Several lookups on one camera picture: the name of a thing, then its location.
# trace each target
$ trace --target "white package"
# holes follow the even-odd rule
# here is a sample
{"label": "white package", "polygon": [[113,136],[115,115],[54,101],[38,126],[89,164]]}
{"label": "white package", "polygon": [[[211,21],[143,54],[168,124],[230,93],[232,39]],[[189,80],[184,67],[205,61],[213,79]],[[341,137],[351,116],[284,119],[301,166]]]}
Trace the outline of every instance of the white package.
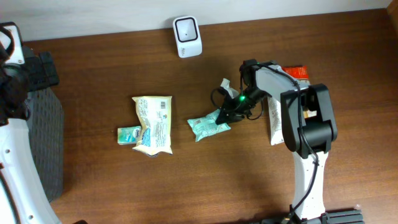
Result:
{"label": "white package", "polygon": [[171,149],[171,96],[140,96],[132,98],[142,131],[133,148],[149,156],[159,152],[173,154]]}

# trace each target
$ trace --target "white background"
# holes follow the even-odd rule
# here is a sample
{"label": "white background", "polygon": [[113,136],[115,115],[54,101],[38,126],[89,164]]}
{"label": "white background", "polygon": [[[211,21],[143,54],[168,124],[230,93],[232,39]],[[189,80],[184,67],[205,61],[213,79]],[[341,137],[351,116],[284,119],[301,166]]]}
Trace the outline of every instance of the white background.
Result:
{"label": "white background", "polygon": [[199,25],[386,8],[392,0],[0,0],[0,22],[24,40],[171,27],[178,16]]}

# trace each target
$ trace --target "brown tabletop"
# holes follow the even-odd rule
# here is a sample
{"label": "brown tabletop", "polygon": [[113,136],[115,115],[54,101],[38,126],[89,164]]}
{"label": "brown tabletop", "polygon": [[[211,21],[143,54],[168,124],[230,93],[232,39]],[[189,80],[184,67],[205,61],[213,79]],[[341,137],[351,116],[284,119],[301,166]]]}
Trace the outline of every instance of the brown tabletop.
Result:
{"label": "brown tabletop", "polygon": [[[330,90],[338,138],[326,162],[327,210],[360,205],[367,223],[398,209],[398,39],[385,9],[200,26],[203,53],[179,58],[172,29],[25,43],[51,51],[65,110],[63,223],[228,223],[287,213],[294,163],[269,144],[269,116],[195,143],[187,119],[214,107],[243,60],[308,66]],[[173,155],[119,146],[137,126],[132,96],[172,99]]]}

